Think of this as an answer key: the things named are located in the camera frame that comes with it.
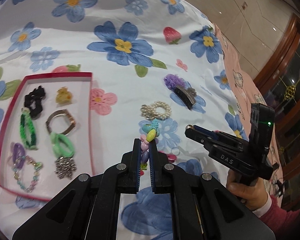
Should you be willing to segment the pink sleeve forearm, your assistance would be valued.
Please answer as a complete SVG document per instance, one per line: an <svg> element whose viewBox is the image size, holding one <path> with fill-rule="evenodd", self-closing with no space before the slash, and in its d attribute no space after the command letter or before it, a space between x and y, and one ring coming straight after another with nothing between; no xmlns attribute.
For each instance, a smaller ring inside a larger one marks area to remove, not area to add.
<svg viewBox="0 0 300 240"><path fill-rule="evenodd" d="M296 226L300 218L300 209L296 211L286 211L278 206L277 199L274 196L268 193L266 196L267 201L265 204L252 212L266 224L274 234L287 234Z"/></svg>

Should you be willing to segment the person's right hand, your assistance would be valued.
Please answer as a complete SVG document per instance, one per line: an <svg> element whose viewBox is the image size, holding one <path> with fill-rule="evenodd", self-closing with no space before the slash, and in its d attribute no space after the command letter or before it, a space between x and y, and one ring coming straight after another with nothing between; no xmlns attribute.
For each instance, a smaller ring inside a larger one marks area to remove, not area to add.
<svg viewBox="0 0 300 240"><path fill-rule="evenodd" d="M246 186L235 182L235 173L232 170L228 171L226 188L232 194L242 199L245 199L246 207L251 210L257 210L263 207L268 200L268 193L264 186L264 180L258 178L254 186Z"/></svg>

